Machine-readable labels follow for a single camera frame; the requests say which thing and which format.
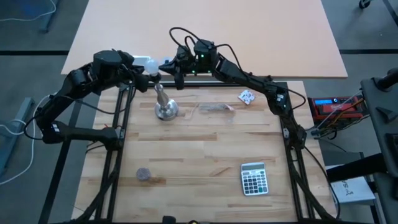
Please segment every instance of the white cable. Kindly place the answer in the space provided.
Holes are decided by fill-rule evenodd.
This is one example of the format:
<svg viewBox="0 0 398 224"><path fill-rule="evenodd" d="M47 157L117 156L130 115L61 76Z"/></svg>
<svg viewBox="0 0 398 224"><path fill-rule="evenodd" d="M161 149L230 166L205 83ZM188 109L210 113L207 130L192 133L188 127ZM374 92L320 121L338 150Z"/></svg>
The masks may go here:
<svg viewBox="0 0 398 224"><path fill-rule="evenodd" d="M346 101L344 101L342 104L338 105L318 126L319 128L332 114L334 114L337 110L341 109L345 103L347 103L350 99L354 98L354 96L360 94L362 90L359 90L357 93L355 93L352 97L348 98Z"/></svg>
<svg viewBox="0 0 398 224"><path fill-rule="evenodd" d="M24 126L26 125L26 123L25 123L24 121L19 120L19 119L10 120L9 123L14 122L14 121L20 122L20 123L22 123ZM24 133L23 131L22 131L22 132L19 132L19 133L12 132L12 131L11 131L10 129L8 129L8 127L7 127L6 125L4 125L4 124L0 124L0 127L4 127L4 128L6 129L6 131L8 131L8 133L10 133L10 134L12 134L12 135L18 136L18 135L21 135L21 134Z"/></svg>
<svg viewBox="0 0 398 224"><path fill-rule="evenodd" d="M46 12L46 13L44 13L44 14L38 15L38 16L36 16L36 17L33 18L33 19L8 18L8 19L0 19L0 22L5 22L5 21L30 22L30 21L35 21L36 19L38 19L38 18L40 18L40 17L42 17L42 16L45 16L45 15L48 15L48 14L51 14L51 13L55 13L55 11L57 10L57 7L56 7L55 3L54 3L52 0L50 0L50 2L51 2L52 5L54 6L54 9L53 9L52 11L50 11L50 12Z"/></svg>
<svg viewBox="0 0 398 224"><path fill-rule="evenodd" d="M43 98L39 101L39 103L37 104L35 110L33 111L33 115L36 114L37 108L39 108L39 106L42 104L42 102L43 102L46 98L48 98L49 96L50 96L50 95L47 95L47 96L43 97ZM36 122L35 122L35 119L33 119L32 123L33 123L33 135L32 135L32 136L33 136L33 138L35 138L35 135L36 135ZM33 157L34 157L34 145L35 145L35 140L32 139L32 157L30 158L29 165L26 167L26 169L24 169L24 171L20 172L19 174L15 175L14 177L11 177L11 178L8 179L8 180L5 180L5 181L3 181L3 182L0 182L0 185L6 184L6 183L8 183L8 182L14 180L15 178L17 178L17 177L19 177L20 175L24 174L24 173L31 167L31 165L32 165L32 163L33 163Z"/></svg>

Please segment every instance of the digital display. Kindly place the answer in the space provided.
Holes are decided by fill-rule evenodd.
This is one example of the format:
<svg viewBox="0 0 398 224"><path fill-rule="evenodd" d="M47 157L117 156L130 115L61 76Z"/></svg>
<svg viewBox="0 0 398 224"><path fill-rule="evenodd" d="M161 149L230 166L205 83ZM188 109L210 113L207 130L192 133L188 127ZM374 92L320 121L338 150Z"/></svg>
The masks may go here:
<svg viewBox="0 0 398 224"><path fill-rule="evenodd" d="M253 169L263 169L264 165L259 164L259 165L253 165L253 166L242 166L242 170L253 170Z"/></svg>
<svg viewBox="0 0 398 224"><path fill-rule="evenodd" d="M315 100L316 105L332 104L332 100Z"/></svg>

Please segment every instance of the tan board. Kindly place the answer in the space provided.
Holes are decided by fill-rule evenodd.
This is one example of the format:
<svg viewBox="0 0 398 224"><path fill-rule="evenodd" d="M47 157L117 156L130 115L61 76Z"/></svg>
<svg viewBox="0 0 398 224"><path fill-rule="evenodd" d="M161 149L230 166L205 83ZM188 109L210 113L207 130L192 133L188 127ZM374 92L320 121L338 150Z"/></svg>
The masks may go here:
<svg viewBox="0 0 398 224"><path fill-rule="evenodd" d="M257 76L347 77L320 0L90 0L62 74L101 50L173 58L175 26L231 45L243 70ZM183 43L187 33L174 35ZM229 48L219 51L234 61Z"/></svg>
<svg viewBox="0 0 398 224"><path fill-rule="evenodd" d="M302 82L288 84L305 94ZM181 112L169 122L155 117L154 90L137 92L129 117L114 222L160 222L164 215L175 216L178 222L296 220L279 119L259 93L254 92L256 99L250 105L241 102L237 96L244 89L167 88L166 93ZM302 102L299 96L290 96L293 105ZM104 91L99 107L113 110L116 98L117 89ZM235 110L206 111L200 106L206 103L226 103ZM313 125L308 104L295 110L295 117L304 128ZM111 123L112 116L97 113L94 128ZM309 139L307 147L323 164L318 142ZM105 155L104 148L87 154L73 217L81 215L98 192ZM307 152L303 157L311 191L328 212L335 214L322 171ZM269 183L266 196L243 195L240 165L246 162L265 162ZM149 182L136 179L140 167L152 172Z"/></svg>

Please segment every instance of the wooden table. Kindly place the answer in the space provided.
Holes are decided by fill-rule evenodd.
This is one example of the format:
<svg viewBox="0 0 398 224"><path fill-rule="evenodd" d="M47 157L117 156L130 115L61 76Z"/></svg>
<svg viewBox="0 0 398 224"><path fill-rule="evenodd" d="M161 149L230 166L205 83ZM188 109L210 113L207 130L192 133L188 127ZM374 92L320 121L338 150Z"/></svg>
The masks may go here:
<svg viewBox="0 0 398 224"><path fill-rule="evenodd" d="M90 0L62 73L112 48L173 58L174 26L230 44L243 69L257 76L347 77L320 0ZM181 43L187 35L174 34ZM219 51L234 61L228 48Z"/></svg>
<svg viewBox="0 0 398 224"><path fill-rule="evenodd" d="M288 82L288 85L305 95L302 82ZM164 215L175 216L178 222L296 220L279 118L269 111L264 95L256 93L256 99L248 106L242 103L237 96L244 89L167 88L166 93L180 108L180 116L169 122L155 116L154 90L137 92L129 116L114 222L160 222ZM99 108L112 111L117 95L115 88L104 91ZM295 94L290 97L293 105L302 102ZM226 103L235 110L202 110L201 105L207 103ZM304 128L313 125L308 103L294 114ZM112 120L111 115L97 113L94 128L110 126ZM308 139L307 147L323 163L318 141ZM100 189L105 155L104 148L86 155L74 218ZM322 171L306 151L303 157L312 193L330 214L335 214ZM266 164L269 194L245 197L240 165L260 161ZM152 172L149 182L136 179L140 167Z"/></svg>

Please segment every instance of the white paper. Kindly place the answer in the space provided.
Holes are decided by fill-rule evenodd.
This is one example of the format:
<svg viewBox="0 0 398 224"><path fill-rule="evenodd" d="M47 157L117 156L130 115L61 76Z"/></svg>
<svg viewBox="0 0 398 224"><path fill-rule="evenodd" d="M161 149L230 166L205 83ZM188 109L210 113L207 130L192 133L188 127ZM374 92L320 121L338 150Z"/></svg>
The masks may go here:
<svg viewBox="0 0 398 224"><path fill-rule="evenodd" d="M326 169L331 169L336 166L326 166ZM356 177L348 180L337 181L331 183L331 186L333 187L333 190L335 190L340 203L375 199L374 194L369 188L369 185L364 177Z"/></svg>

